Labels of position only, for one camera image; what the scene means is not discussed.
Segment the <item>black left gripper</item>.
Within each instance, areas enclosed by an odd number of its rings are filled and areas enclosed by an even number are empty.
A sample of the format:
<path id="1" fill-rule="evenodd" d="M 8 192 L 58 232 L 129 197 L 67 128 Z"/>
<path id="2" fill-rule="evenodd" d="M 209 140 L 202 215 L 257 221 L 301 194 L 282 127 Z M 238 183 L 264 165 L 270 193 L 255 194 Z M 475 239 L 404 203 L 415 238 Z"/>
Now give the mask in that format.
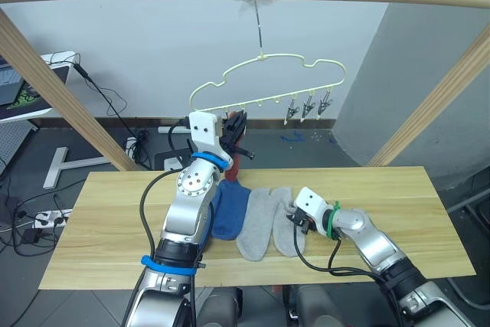
<path id="1" fill-rule="evenodd" d="M 244 110 L 232 112 L 223 125 L 223 134 L 219 138 L 221 148 L 228 155 L 242 155 L 253 160 L 255 154 L 238 146 L 247 124 L 247 113 Z"/>

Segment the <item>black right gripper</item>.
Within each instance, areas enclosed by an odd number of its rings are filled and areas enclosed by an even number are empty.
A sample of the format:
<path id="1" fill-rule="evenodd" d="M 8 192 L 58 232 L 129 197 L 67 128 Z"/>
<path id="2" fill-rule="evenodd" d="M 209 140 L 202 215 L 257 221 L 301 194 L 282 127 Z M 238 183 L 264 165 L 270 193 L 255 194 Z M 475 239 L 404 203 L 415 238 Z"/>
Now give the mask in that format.
<path id="1" fill-rule="evenodd" d="M 304 235 L 307 235 L 310 231 L 316 231 L 316 225 L 313 218 L 302 209 L 297 209 L 294 214 L 287 214 L 286 218 L 299 227 Z"/>

